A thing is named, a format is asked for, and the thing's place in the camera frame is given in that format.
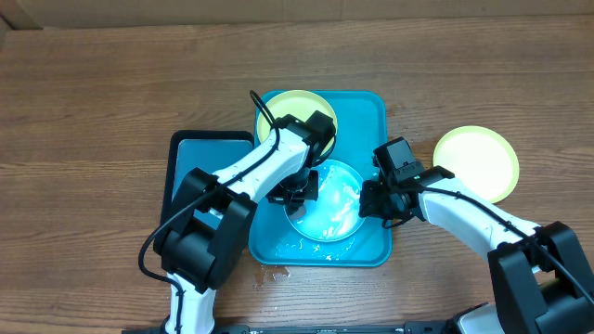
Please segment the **light blue plate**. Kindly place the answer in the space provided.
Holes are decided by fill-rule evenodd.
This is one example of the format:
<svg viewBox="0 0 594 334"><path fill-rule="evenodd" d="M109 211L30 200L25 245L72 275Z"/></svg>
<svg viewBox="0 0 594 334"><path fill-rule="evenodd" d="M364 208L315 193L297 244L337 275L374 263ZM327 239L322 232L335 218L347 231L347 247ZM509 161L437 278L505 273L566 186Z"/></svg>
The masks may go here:
<svg viewBox="0 0 594 334"><path fill-rule="evenodd" d="M317 166L318 198L306 200L306 215L290 220L304 237L319 242L334 242L347 238L363 224L359 212L359 198L363 179L344 162L327 160Z"/></svg>

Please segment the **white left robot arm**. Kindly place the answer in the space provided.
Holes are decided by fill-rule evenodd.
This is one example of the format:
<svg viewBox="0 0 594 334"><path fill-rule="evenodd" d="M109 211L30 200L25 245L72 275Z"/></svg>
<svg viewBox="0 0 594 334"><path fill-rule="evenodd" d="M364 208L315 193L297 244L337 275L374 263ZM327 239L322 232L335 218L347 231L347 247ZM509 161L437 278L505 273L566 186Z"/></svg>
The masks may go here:
<svg viewBox="0 0 594 334"><path fill-rule="evenodd" d="M215 292L247 246L261 199L295 210L317 198L313 168L336 135L335 117L315 111L304 121L290 114L265 119L268 138L245 157L215 173L195 168L185 175L142 246L161 256L165 272L145 274L172 288L161 333L213 331Z"/></svg>

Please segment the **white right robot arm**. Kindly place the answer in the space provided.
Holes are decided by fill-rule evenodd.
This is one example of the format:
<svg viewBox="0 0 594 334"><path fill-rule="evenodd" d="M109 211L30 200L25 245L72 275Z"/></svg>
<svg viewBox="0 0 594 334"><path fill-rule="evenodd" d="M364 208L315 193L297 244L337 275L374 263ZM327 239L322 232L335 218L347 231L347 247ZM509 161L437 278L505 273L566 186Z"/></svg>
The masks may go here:
<svg viewBox="0 0 594 334"><path fill-rule="evenodd" d="M360 216L384 228L412 218L439 226L487 263L494 303L455 315L445 333L590 333L593 271L575 232L504 212L443 167L407 165L362 185Z"/></svg>

